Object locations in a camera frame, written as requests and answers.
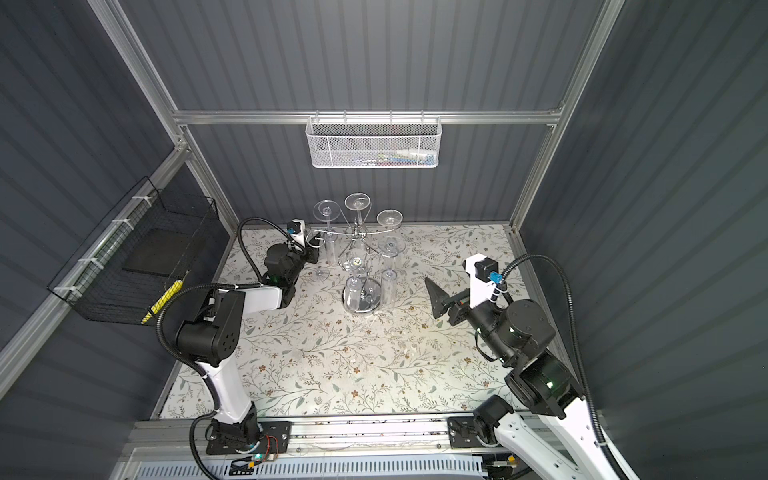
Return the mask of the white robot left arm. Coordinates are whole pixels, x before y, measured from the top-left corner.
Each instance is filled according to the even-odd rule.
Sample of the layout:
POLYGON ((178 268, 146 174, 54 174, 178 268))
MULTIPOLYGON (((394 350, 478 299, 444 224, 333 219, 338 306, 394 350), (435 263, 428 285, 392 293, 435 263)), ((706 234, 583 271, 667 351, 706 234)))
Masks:
POLYGON ((263 432, 257 408, 245 391, 233 356, 245 315, 275 311, 290 304, 302 270, 318 262, 319 237, 311 237, 306 222, 301 219, 293 219, 282 228, 262 217, 247 217, 238 224, 236 238, 256 280, 246 284, 209 283, 181 288, 156 314, 155 331, 162 347, 197 373, 211 396, 212 411, 197 420, 209 422, 206 435, 212 448, 227 453, 269 455, 277 452, 277 441, 263 432), (284 242, 268 248, 264 272, 259 270, 245 246, 243 230, 250 223, 270 226, 285 238, 284 242), (187 296, 200 297, 200 307, 169 337, 164 326, 166 316, 187 296))

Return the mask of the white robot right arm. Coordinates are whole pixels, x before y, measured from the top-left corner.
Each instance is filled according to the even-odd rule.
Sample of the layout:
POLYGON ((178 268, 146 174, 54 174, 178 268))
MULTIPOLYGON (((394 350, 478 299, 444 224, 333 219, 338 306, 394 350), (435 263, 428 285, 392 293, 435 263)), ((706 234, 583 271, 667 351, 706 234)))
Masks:
POLYGON ((504 448, 542 479, 634 479, 601 425, 581 354, 566 366, 548 348, 556 331, 544 309, 530 299, 515 300, 508 291, 511 272, 534 257, 526 253, 501 268, 492 258, 473 255, 463 262, 470 285, 455 295, 424 280, 433 317, 447 315, 453 326, 468 323, 478 353, 506 369, 513 396, 563 447, 543 440, 498 395, 474 410, 471 431, 481 444, 504 448))

